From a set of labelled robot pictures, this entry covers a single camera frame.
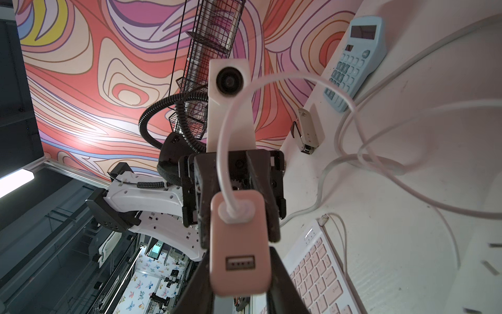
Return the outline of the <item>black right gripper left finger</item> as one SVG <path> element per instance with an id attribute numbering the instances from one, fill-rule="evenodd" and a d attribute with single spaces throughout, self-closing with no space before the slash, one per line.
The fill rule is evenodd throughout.
<path id="1" fill-rule="evenodd" d="M 188 286 L 171 313 L 212 314 L 214 293 L 210 285 L 210 256 L 205 253 Z"/>

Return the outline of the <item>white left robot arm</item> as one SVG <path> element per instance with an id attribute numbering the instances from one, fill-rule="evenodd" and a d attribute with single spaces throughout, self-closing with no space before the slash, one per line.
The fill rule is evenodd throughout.
<path id="1" fill-rule="evenodd" d="M 286 217 L 279 150 L 242 150 L 229 153 L 232 187 L 257 190 L 265 200 L 268 237 L 281 238 L 279 223 Z M 112 183 L 87 199 L 96 221 L 114 232 L 144 234 L 174 247 L 199 262 L 210 244 L 210 202 L 220 192 L 216 154 L 183 156 L 178 183 L 133 173 L 121 162 L 112 170 Z"/>

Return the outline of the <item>pink charger adapter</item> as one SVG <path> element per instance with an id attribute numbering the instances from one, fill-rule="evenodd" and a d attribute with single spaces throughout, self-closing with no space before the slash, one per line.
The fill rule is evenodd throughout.
<path id="1" fill-rule="evenodd" d="M 271 284 L 271 256 L 264 197 L 256 190 L 234 192 L 245 220 L 228 224 L 223 194 L 210 204 L 210 286 L 220 297 L 265 293 Z"/>

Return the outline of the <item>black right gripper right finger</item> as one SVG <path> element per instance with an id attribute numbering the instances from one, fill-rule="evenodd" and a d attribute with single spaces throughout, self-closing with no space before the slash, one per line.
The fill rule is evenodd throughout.
<path id="1" fill-rule="evenodd" d="M 280 256 L 274 247 L 269 247 L 271 257 L 271 284 L 266 292 L 268 313 L 308 314 L 301 296 L 296 290 Z"/>

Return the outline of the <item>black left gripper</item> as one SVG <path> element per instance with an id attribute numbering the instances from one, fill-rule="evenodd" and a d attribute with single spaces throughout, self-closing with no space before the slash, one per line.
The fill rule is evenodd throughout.
<path id="1" fill-rule="evenodd" d="M 268 239 L 281 240 L 280 221 L 286 217 L 283 176 L 284 153 L 279 150 L 239 150 L 229 152 L 232 187 L 257 190 L 265 200 Z M 186 227 L 199 227 L 201 247 L 210 246 L 210 202 L 220 192 L 216 171 L 216 154 L 191 154 L 180 158 L 183 205 L 182 219 Z"/>

